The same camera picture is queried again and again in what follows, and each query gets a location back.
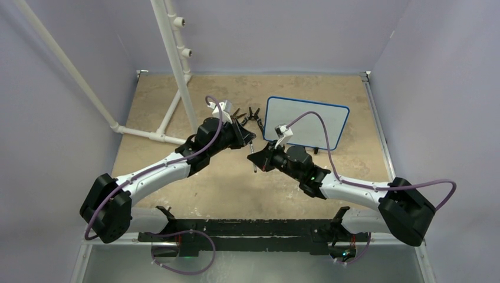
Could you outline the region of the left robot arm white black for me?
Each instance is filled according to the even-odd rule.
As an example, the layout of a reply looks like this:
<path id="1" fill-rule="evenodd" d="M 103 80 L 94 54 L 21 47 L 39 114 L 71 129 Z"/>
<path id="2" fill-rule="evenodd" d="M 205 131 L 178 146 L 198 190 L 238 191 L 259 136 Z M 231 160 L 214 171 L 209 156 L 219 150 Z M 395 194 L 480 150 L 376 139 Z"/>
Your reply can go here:
<path id="1" fill-rule="evenodd" d="M 236 120 L 207 118 L 195 134 L 160 161 L 124 176 L 98 176 L 79 210 L 87 222 L 85 240 L 117 240 L 130 230 L 132 208 L 137 202 L 170 183 L 195 175 L 214 155 L 225 149 L 241 149 L 255 137 Z"/>

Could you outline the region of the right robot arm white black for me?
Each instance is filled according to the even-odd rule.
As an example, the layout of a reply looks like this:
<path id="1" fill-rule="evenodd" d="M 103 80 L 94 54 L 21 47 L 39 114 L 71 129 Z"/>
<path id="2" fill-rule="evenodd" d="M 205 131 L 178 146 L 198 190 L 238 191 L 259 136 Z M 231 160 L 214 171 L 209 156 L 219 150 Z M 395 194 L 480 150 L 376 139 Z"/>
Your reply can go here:
<path id="1" fill-rule="evenodd" d="M 247 158 L 263 172 L 277 169 L 291 177 L 309 197 L 363 206 L 347 209 L 332 222 L 331 232 L 339 240 L 355 233 L 389 233 L 407 245 L 420 246 L 436 214 L 436 208 L 417 189 L 404 189 L 407 180 L 369 182 L 335 177 L 332 171 L 317 166 L 303 146 L 285 149 L 268 143 Z"/>

